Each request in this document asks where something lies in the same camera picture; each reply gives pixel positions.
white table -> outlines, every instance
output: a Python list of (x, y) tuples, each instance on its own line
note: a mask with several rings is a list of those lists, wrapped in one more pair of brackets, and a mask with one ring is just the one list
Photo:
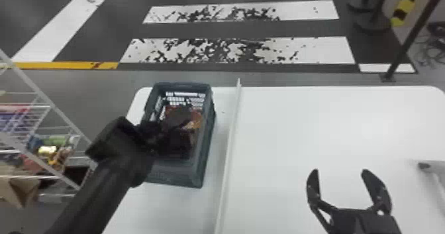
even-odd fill
[[(139, 124), (151, 88), (142, 88), (126, 118)], [(143, 183), (130, 189), (104, 233), (200, 234), (215, 229), (235, 88), (214, 88), (217, 113), (201, 189)]]
[(321, 195), (366, 208), (363, 168), (379, 176), (403, 234), (443, 233), (444, 202), (418, 159), (445, 160), (445, 96), (431, 87), (243, 88), (217, 233), (325, 233), (309, 210)]
[[(127, 115), (133, 123), (142, 117), (149, 91), (136, 94)], [(368, 168), (388, 187), (403, 234), (445, 230), (440, 186), (417, 168), (417, 160), (445, 160), (440, 90), (242, 88), (229, 148), (235, 89), (213, 91), (217, 124), (204, 188), (144, 184), (132, 189), (105, 233), (325, 233), (305, 195), (314, 168), (320, 170), (327, 202), (368, 207), (371, 200), (360, 178)]]

white wire shelf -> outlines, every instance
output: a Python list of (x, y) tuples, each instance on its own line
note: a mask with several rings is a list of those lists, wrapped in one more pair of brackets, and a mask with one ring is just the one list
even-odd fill
[[(50, 139), (58, 137), (65, 141), (48, 144)], [(39, 180), (45, 186), (39, 189), (38, 198), (70, 198), (95, 168), (95, 163), (84, 152), (76, 151), (80, 142), (82, 148), (91, 144), (51, 99), (0, 50), (0, 162), (4, 164), (0, 168), (0, 179)], [(42, 146), (55, 146), (57, 149), (52, 151), (54, 155), (46, 156), (45, 152), (39, 153)], [(87, 175), (80, 180), (72, 174), (73, 170), (66, 174), (71, 168), (82, 171), (86, 168)]]
[[(49, 105), (0, 105), (0, 131), (15, 142), (27, 145), (50, 110)], [(0, 140), (0, 150), (11, 149)]]

item in basket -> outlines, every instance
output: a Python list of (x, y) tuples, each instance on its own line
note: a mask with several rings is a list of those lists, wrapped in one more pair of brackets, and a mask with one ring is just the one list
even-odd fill
[(44, 144), (43, 144), (42, 139), (35, 137), (35, 136), (31, 136), (31, 138), (29, 138), (29, 141), (28, 141), (28, 144), (26, 147), (30, 152), (35, 153), (35, 151), (38, 150), (38, 148), (43, 145)]
[(190, 157), (190, 133), (183, 129), (174, 129), (159, 140), (159, 155), (168, 158), (186, 159)]
[(23, 165), (21, 154), (0, 154), (0, 162), (5, 162), (10, 166), (20, 167)]
[(191, 111), (191, 121), (183, 127), (186, 130), (198, 130), (201, 127), (203, 115), (198, 110)]
[(38, 155), (41, 158), (48, 158), (57, 151), (56, 146), (41, 146), (38, 148)]
[(32, 173), (36, 174), (43, 170), (43, 168), (37, 164), (35, 161), (31, 160), (24, 154), (20, 154), (22, 160), (23, 160), (23, 169), (31, 171)]
[(171, 129), (172, 127), (184, 127), (191, 121), (190, 108), (186, 106), (176, 106), (168, 110), (166, 107), (166, 117), (161, 121), (163, 130)]
[(71, 146), (63, 146), (59, 148), (59, 150), (48, 159), (48, 164), (57, 171), (63, 170), (65, 160), (68, 158), (72, 150), (73, 148)]
[(50, 135), (48, 138), (43, 139), (43, 144), (45, 146), (64, 146), (66, 139), (65, 135)]

gray floor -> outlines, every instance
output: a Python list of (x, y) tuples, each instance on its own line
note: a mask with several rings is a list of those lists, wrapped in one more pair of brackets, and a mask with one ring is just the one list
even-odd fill
[[(445, 69), (419, 67), (418, 75), (397, 75), (394, 84), (383, 84), (377, 74), (293, 74), (234, 72), (129, 72), (129, 71), (36, 71), (26, 74), (90, 138), (112, 119), (126, 115), (138, 89), (159, 81), (205, 82), (212, 86), (436, 86), (445, 91)], [(15, 85), (6, 79), (6, 86)], [(0, 204), (2, 233), (43, 233), (64, 205), (35, 204), (17, 210)]]

crosswalk stripe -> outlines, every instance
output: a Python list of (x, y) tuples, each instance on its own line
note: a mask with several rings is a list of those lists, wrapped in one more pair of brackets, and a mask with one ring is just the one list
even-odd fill
[(344, 36), (309, 38), (139, 38), (121, 62), (355, 64)]
[(152, 7), (144, 24), (330, 19), (338, 19), (334, 1), (324, 0)]
[[(363, 73), (382, 73), (389, 69), (391, 64), (359, 64), (358, 67)], [(415, 73), (416, 70), (411, 64), (400, 64), (397, 73)]]
[(53, 61), (103, 1), (71, 0), (13, 56), (13, 61)]

